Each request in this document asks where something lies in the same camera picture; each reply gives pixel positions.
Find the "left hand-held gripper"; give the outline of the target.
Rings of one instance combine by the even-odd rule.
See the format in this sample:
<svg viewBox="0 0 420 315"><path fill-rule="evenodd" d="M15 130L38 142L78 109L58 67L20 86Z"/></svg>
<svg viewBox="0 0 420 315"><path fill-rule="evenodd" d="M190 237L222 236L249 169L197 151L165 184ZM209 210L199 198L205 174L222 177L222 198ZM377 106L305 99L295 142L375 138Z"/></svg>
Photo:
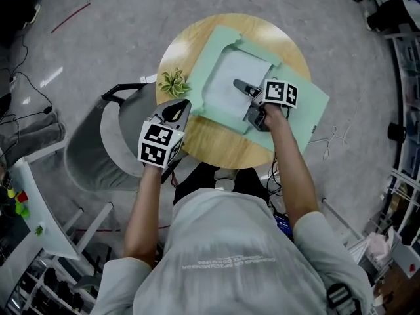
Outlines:
<svg viewBox="0 0 420 315"><path fill-rule="evenodd" d="M137 159L148 165L167 168L180 152L191 108L191 102L184 98L159 104L143 123Z"/></svg>

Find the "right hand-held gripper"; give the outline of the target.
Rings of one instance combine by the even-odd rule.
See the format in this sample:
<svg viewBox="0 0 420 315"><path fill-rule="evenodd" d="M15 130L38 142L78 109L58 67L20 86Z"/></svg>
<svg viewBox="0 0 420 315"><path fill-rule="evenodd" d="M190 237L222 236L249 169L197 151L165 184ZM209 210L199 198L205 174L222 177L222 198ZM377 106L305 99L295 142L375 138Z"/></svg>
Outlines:
<svg viewBox="0 0 420 315"><path fill-rule="evenodd" d="M248 84L241 79L233 80L233 85L251 99L248 111L248 121L261 132L268 132L265 125L265 105L273 104L280 109L285 109L285 117L289 119L290 110L297 107L298 88L279 79L266 79L262 87Z"/></svg>

